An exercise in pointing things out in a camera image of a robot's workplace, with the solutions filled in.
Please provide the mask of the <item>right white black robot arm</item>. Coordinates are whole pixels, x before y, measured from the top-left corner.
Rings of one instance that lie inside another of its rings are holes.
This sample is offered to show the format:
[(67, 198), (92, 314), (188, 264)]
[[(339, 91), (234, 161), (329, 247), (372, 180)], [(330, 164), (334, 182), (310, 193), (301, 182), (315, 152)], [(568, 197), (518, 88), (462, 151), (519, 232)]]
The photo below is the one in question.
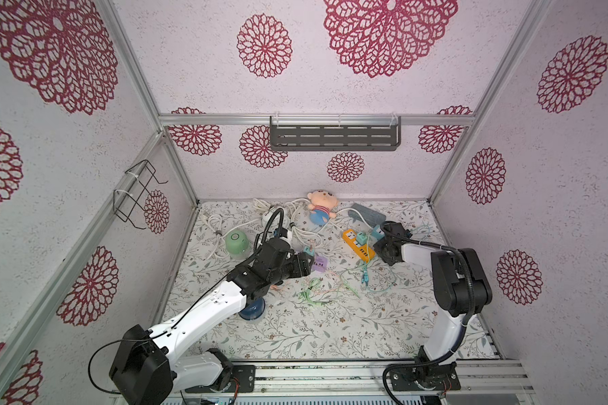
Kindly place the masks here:
[(454, 357), (464, 342), (471, 318), (492, 301), (492, 289), (480, 259), (471, 248), (415, 240), (398, 222), (387, 220), (379, 228), (383, 237), (373, 248), (378, 257), (388, 266), (428, 264), (439, 307), (431, 336), (417, 356), (408, 363), (391, 364), (383, 370), (383, 388), (395, 404), (401, 403), (392, 391), (397, 377), (412, 379), (424, 391), (459, 390)]

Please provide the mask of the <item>orange power strip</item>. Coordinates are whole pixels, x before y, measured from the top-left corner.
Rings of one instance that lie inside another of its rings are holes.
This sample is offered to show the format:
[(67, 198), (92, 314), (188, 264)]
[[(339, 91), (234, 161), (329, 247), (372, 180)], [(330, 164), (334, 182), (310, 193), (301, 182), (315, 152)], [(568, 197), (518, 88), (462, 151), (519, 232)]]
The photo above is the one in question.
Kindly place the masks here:
[(359, 232), (354, 231), (353, 229), (348, 229), (342, 234), (342, 238), (345, 243), (351, 248), (354, 253), (362, 260), (364, 263), (370, 263), (376, 257), (375, 251), (368, 244), (366, 246), (359, 246), (356, 242), (356, 235)]

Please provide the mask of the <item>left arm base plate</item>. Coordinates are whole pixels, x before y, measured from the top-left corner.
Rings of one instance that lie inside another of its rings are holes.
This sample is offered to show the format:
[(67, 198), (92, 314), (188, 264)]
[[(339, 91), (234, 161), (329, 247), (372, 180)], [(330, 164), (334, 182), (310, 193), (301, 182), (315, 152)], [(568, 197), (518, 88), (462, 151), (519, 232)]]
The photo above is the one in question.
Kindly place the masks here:
[(211, 386), (193, 386), (185, 393), (252, 393), (256, 380), (256, 366), (252, 364), (234, 364), (230, 372), (224, 371), (222, 383), (215, 382)]

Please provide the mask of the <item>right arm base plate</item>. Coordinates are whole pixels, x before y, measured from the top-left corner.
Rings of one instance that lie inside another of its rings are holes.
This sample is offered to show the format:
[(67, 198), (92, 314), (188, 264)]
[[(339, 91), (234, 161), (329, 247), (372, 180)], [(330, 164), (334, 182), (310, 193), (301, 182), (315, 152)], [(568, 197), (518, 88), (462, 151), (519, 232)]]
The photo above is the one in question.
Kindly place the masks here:
[(461, 384), (456, 372), (456, 364), (439, 366), (397, 366), (389, 373), (395, 391), (459, 391)]

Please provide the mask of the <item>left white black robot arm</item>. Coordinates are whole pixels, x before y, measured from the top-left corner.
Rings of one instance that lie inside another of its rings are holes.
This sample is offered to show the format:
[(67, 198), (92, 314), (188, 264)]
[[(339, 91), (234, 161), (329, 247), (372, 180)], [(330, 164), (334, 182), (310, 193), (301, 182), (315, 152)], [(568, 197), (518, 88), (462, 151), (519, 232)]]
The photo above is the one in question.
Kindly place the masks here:
[(148, 329), (131, 327), (115, 342), (112, 394), (128, 404), (161, 404), (172, 393), (195, 387), (225, 390), (233, 380), (233, 364), (219, 349), (184, 354), (215, 326), (261, 300), (273, 285), (309, 276), (313, 262), (313, 256), (294, 251), (285, 239), (269, 239), (185, 312)]

